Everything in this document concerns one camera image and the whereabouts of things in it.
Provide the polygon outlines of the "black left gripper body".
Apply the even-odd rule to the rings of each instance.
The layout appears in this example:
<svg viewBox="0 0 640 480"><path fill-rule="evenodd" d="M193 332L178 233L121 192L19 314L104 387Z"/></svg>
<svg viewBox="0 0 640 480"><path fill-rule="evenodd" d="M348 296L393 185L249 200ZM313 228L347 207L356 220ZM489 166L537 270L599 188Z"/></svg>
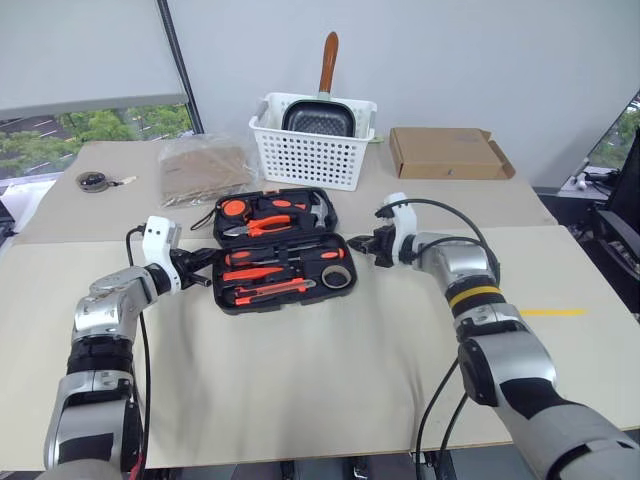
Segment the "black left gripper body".
<svg viewBox="0 0 640 480"><path fill-rule="evenodd" d="M199 259L200 249L195 251L183 249L172 250L172 264L178 273L182 290L192 287L187 283L187 278L190 275L200 275L199 271L210 265L210 261L202 261Z"/></svg>

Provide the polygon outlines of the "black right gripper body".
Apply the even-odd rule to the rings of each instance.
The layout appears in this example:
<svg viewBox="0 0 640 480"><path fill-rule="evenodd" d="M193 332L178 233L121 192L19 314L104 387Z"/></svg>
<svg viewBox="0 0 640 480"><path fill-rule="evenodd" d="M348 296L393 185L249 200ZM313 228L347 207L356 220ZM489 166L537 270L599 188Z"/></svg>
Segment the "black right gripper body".
<svg viewBox="0 0 640 480"><path fill-rule="evenodd" d="M373 231L373 238L369 242L368 252L375 257L374 264L383 268L394 266L393 245L396 236L396 228L386 225Z"/></svg>

